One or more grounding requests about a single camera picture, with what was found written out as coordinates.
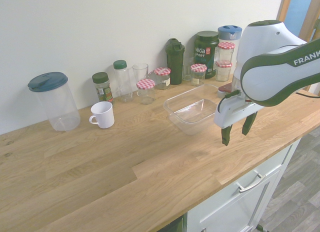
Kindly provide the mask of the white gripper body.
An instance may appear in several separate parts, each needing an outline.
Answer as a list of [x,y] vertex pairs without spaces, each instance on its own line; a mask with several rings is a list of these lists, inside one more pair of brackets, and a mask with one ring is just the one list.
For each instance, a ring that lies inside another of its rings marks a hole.
[[257,111],[257,104],[246,101],[240,90],[226,94],[217,105],[214,123],[225,129]]

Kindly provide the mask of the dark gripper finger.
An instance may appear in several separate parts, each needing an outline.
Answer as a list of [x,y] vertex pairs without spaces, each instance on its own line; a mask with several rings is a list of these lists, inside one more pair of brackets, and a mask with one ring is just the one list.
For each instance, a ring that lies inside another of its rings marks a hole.
[[256,119],[257,114],[258,113],[255,112],[255,113],[252,113],[251,115],[246,117],[246,120],[245,120],[243,127],[242,127],[242,134],[243,135],[246,136],[249,133],[249,131],[250,131],[255,119]]
[[225,127],[225,128],[221,129],[221,138],[222,138],[222,143],[224,145],[228,145],[229,142],[230,142],[230,133],[231,133],[231,130],[232,130],[232,126],[233,125],[230,125],[228,127]]

